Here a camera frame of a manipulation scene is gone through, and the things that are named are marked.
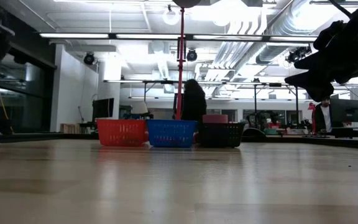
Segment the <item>ductwork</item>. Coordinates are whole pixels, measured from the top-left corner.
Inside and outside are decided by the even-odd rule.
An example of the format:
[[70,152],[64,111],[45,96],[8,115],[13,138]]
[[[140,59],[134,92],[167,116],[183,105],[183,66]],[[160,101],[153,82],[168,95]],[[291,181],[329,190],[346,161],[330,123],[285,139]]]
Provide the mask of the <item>ductwork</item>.
[[[294,0],[291,6],[266,30],[265,35],[309,35],[337,13],[331,6],[310,4],[311,1]],[[236,70],[249,63],[252,58],[255,59],[255,63],[267,65],[287,49],[287,46],[256,43],[252,45]]]

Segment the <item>monitor screen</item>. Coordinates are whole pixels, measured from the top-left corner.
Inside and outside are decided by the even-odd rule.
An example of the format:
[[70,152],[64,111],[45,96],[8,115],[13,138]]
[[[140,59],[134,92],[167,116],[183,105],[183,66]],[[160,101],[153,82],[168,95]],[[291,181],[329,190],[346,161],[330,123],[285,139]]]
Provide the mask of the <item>monitor screen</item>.
[[332,122],[358,122],[358,100],[330,99]]
[[114,108],[114,98],[94,100],[92,106],[94,122],[96,118],[110,118],[112,117],[112,109]]

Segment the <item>fluorescent light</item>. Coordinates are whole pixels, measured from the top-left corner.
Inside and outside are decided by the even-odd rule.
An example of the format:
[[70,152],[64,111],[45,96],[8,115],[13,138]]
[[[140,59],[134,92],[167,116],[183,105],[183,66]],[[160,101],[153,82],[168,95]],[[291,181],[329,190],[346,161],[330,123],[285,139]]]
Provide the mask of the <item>fluorescent light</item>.
[[117,34],[117,39],[159,39],[159,40],[177,40],[179,34]]
[[[155,99],[155,97],[151,97],[151,96],[146,96],[145,97],[146,99]],[[144,99],[144,97],[143,96],[130,96],[130,97],[128,97],[128,99],[137,99],[137,100],[140,100],[140,99]]]
[[140,81],[140,80],[105,80],[105,82],[111,82],[111,83],[143,83],[143,81]]
[[205,85],[220,85],[220,84],[225,84],[225,82],[198,82],[198,84],[205,84]]
[[[253,82],[228,82],[226,84],[228,84],[228,85],[264,85],[264,84],[269,85],[269,83],[253,83]],[[283,86],[289,85],[287,83],[279,83],[279,84],[281,84]]]
[[306,43],[266,43],[268,46],[294,46],[294,47],[309,47],[309,44]]
[[310,37],[310,36],[274,36],[271,37],[269,41],[275,41],[275,42],[304,42],[304,43],[313,43],[317,37]]
[[[144,96],[129,96],[128,99],[143,100]],[[173,100],[173,97],[146,96],[146,99],[150,99],[150,100]]]
[[194,35],[195,40],[232,40],[232,41],[261,41],[261,36],[256,35]]
[[264,2],[264,4],[262,5],[262,7],[264,9],[271,9],[277,6],[277,3],[275,2]]
[[108,39],[109,34],[63,34],[63,33],[41,33],[41,37],[51,39]]
[[118,3],[118,4],[166,4],[171,0],[54,0],[55,2],[75,2],[75,3]]
[[249,83],[249,82],[228,82],[228,83],[226,83],[226,84],[228,84],[228,85],[252,85],[252,84],[254,84],[254,83]]

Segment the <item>glass wall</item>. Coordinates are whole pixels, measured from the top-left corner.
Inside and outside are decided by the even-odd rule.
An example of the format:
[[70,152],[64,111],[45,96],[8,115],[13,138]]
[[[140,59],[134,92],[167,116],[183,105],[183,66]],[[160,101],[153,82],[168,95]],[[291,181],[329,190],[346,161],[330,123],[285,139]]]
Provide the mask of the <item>glass wall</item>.
[[[43,130],[42,114],[45,112],[43,99],[3,88],[0,88],[0,93],[15,132],[31,133]],[[4,118],[0,100],[0,119]]]
[[[0,63],[0,94],[15,133],[49,131],[52,75],[7,54]],[[0,119],[5,118],[0,100]]]
[[12,121],[15,133],[49,131],[53,70],[7,54],[0,62],[0,119]]

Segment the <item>plastic basket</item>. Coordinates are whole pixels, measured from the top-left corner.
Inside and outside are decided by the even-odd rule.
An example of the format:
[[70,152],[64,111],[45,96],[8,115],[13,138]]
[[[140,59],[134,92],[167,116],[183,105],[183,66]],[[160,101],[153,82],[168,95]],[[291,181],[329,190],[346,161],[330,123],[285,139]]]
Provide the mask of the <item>plastic basket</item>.
[[100,144],[104,146],[142,146],[145,138],[144,120],[97,119]]
[[245,123],[203,123],[200,129],[204,147],[238,147],[241,144]]
[[155,147],[191,147],[197,121],[147,120],[149,141]]

